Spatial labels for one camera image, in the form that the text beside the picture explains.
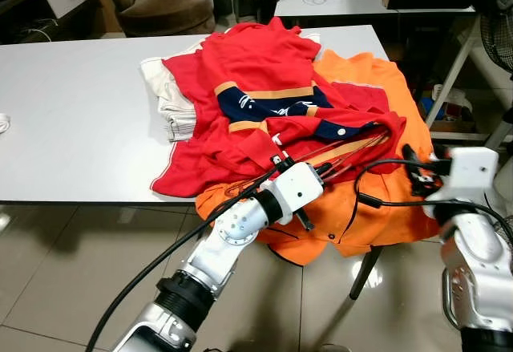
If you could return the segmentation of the red plastic clothes hanger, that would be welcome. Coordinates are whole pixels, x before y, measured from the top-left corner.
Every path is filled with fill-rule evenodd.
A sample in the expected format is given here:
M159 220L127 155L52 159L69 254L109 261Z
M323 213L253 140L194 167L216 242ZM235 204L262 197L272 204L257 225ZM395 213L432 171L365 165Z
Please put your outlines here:
M341 126L311 131L308 126L289 126L275 135L255 131L238 147L264 170L278 168L279 165L291 168L300 162L312 165L334 163L338 169L345 168L331 183L338 184L354 180L357 173L370 163L394 159L397 143L396 133L388 131L385 126L374 126L364 131Z

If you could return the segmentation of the red jersey navy tan trim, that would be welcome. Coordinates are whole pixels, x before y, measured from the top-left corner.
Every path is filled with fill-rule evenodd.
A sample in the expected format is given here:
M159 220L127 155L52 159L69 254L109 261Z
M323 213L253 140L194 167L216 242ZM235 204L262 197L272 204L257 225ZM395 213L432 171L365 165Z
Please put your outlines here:
M247 22L165 59L196 110L194 132L176 145L166 176L231 182L287 157L344 165L391 157L406 119L384 91L317 73L320 51L297 28Z

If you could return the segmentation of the blue white bag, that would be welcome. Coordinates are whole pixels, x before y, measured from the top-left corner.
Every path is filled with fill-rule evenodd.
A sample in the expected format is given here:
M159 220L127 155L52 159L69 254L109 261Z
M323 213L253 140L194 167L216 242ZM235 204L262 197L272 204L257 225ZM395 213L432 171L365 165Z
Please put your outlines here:
M442 91L442 84L434 84L431 91L423 91L422 98L418 105L421 108L422 116L426 116L429 110L435 105L440 98ZM448 91L448 96L436 114L436 123L440 121L454 122L454 123L469 123L474 121L473 105L467 99L467 93L463 89L451 88Z

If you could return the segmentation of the orange polo shirt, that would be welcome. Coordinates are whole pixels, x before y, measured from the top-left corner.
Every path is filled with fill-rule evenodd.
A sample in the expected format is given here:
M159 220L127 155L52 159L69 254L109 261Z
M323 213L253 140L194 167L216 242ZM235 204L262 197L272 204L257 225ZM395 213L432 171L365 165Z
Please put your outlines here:
M341 58L326 51L313 63L313 69L331 85L356 91L356 103L387 105L406 118L398 137L396 157L370 169L359 182L359 191L384 201L394 208L371 208L357 203L353 181L329 184L324 195L310 203L309 216L316 228L305 231L297 221L274 225L257 236L279 257L296 265L312 263L327 245L333 245L344 257L360 256L374 246L402 245L436 235L439 226L421 208L403 208L402 203L416 201L411 183L399 164L403 147L413 147L421 161L427 162L434 148L428 127L408 91L406 78L396 63L359 54Z

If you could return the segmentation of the red garment white piping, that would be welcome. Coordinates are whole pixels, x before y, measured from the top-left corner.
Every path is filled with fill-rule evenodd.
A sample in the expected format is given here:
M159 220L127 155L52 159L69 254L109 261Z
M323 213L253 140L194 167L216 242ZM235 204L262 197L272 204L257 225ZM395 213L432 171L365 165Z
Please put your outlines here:
M165 59L177 86L194 103L196 126L173 147L168 168L154 180L157 193L194 197L206 188L251 180L268 171L239 151L255 131L289 126L326 131L337 118L332 91L308 54L217 54L200 49Z

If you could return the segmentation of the white table grey legs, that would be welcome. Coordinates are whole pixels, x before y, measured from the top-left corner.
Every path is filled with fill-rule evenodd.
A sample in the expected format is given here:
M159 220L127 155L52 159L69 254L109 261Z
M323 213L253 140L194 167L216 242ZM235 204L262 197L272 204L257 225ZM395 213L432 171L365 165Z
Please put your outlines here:
M371 26L388 59L398 63L425 121L438 118L471 52L479 44L479 18L458 9L390 9L382 0L276 0L273 16L287 26Z

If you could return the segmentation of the white table black legs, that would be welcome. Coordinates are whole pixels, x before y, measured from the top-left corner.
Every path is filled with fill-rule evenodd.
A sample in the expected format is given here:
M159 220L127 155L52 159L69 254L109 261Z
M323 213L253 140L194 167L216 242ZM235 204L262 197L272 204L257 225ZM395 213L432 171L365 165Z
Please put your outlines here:
M98 245L80 271L106 303L200 219L190 200L151 181L172 145L144 83L146 58L176 55L188 36L92 39L0 47L0 317L35 291L51 257Z

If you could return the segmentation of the black pedestal fan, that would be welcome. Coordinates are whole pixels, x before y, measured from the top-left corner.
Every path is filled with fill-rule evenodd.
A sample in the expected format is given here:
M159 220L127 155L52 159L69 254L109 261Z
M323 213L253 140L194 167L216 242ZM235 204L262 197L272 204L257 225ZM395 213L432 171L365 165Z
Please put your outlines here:
M490 60L513 73L513 0L476 0L479 33Z

